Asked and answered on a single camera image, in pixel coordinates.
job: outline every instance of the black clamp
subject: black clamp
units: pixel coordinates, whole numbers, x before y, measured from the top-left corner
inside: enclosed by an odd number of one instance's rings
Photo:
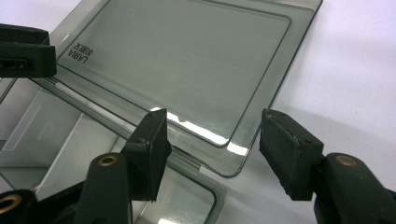
[[[85,181],[40,202],[30,190],[0,194],[0,223],[130,224],[131,201],[157,200],[171,152],[166,109],[150,112],[120,153],[91,162]]]
[[[260,152],[294,201],[311,201],[320,224],[396,223],[396,193],[358,158],[322,155],[323,143],[287,114],[264,109]]]
[[[52,77],[55,47],[49,33],[36,28],[0,24],[0,77]]]

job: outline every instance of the tinted glass plate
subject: tinted glass plate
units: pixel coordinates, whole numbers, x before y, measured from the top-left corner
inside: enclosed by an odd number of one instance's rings
[[[14,131],[2,135],[6,143],[0,147],[0,192],[30,189],[41,201],[83,181],[98,155],[123,148],[122,137],[31,81],[19,79],[14,87],[19,88],[12,88],[5,102],[28,106]],[[31,93],[34,97],[25,102]],[[0,120],[12,117],[0,113]],[[68,126],[57,123],[66,121]],[[223,189],[180,162],[176,152],[168,166],[157,202],[133,201],[134,223],[214,223],[224,202]]]
[[[132,125],[166,107],[170,142],[234,176],[320,1],[293,4],[83,2],[50,37],[59,70],[49,84]]]

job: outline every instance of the white surface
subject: white surface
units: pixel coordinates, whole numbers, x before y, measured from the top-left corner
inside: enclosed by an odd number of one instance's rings
[[[78,0],[2,0],[0,23],[52,31]],[[277,97],[325,143],[360,158],[396,190],[396,1],[323,3]],[[315,223],[313,203],[284,194],[257,146],[230,180],[219,223]]]

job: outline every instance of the brass insert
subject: brass insert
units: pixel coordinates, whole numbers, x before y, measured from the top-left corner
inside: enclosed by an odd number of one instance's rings
[[[345,166],[356,166],[358,163],[348,156],[336,156],[335,159]]]
[[[110,166],[110,165],[116,163],[118,160],[119,160],[119,158],[117,158],[115,156],[106,156],[99,160],[99,165]]]
[[[8,203],[6,206],[0,206],[0,214],[4,214],[12,210],[16,206],[18,206],[18,204],[20,204],[21,201],[22,198],[18,194],[11,194],[0,199],[0,203]]]

